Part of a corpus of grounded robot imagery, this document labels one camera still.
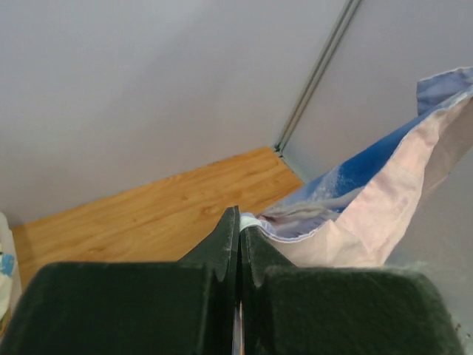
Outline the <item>cream patterned crumpled cloth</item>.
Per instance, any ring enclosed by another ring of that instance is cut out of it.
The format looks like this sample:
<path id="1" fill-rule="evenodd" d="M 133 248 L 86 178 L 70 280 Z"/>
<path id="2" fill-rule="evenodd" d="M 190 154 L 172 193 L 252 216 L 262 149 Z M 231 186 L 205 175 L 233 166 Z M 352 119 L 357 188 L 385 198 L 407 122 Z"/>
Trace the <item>cream patterned crumpled cloth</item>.
<path id="1" fill-rule="evenodd" d="M 7 329 L 14 309 L 21 296 L 21 278 L 13 240 L 7 218 L 0 215 L 1 224 L 1 337 Z"/>

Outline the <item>blue pink snowflake pillowcase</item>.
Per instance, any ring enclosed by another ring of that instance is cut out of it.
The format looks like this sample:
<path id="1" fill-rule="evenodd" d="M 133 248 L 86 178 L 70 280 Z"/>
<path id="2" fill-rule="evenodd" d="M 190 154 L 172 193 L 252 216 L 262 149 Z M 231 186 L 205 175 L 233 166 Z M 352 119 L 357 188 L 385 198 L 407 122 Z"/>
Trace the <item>blue pink snowflake pillowcase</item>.
<path id="1" fill-rule="evenodd" d="M 263 212 L 241 214 L 240 234 L 257 227 L 300 268 L 391 268 L 427 277 L 388 259 L 419 205 L 472 147 L 472 69 L 422 79 L 416 96 L 413 120 Z M 468 354 L 471 339 L 442 299 Z"/>

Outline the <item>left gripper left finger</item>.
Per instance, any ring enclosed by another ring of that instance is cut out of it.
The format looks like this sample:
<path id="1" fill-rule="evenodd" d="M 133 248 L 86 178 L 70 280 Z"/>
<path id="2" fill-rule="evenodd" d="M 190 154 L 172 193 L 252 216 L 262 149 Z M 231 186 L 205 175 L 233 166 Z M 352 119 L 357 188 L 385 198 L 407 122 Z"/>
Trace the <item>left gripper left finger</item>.
<path id="1" fill-rule="evenodd" d="M 174 262 L 59 262 L 18 302 L 3 354 L 237 354 L 239 210 Z"/>

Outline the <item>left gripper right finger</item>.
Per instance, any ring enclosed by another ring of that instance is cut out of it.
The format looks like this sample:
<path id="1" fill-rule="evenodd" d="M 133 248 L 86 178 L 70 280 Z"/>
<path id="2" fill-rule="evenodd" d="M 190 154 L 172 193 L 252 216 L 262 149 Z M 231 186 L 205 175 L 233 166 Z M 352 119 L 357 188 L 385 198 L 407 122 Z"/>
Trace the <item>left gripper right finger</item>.
<path id="1" fill-rule="evenodd" d="M 462 354 L 436 287 L 391 268 L 300 268 L 240 234 L 246 354 Z"/>

